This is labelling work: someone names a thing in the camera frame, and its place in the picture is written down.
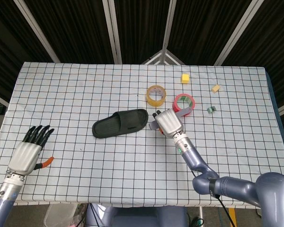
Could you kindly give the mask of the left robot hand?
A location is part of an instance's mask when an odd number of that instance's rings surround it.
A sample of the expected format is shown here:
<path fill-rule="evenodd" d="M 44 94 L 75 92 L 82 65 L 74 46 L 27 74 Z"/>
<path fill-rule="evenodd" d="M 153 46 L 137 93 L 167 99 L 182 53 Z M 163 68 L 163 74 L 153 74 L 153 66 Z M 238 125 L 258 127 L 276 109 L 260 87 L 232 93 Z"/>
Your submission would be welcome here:
<path fill-rule="evenodd" d="M 34 170 L 49 166 L 53 162 L 54 157 L 50 157 L 42 163 L 37 161 L 53 132 L 54 129 L 50 129 L 50 125 L 31 127 L 17 146 L 16 151 L 14 151 L 8 171 L 12 174 L 25 176 Z"/>

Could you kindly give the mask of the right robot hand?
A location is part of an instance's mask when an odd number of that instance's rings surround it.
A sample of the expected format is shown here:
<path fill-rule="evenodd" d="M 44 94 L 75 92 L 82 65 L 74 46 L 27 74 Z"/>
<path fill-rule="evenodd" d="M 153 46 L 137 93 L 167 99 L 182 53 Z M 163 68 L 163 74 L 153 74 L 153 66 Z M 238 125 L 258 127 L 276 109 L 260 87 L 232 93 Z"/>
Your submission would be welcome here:
<path fill-rule="evenodd" d="M 184 125 L 173 109 L 163 112 L 158 110 L 153 114 L 153 117 L 155 120 L 149 123 L 151 130 L 161 129 L 163 134 L 168 138 L 173 138 L 176 134 L 184 132 Z"/>

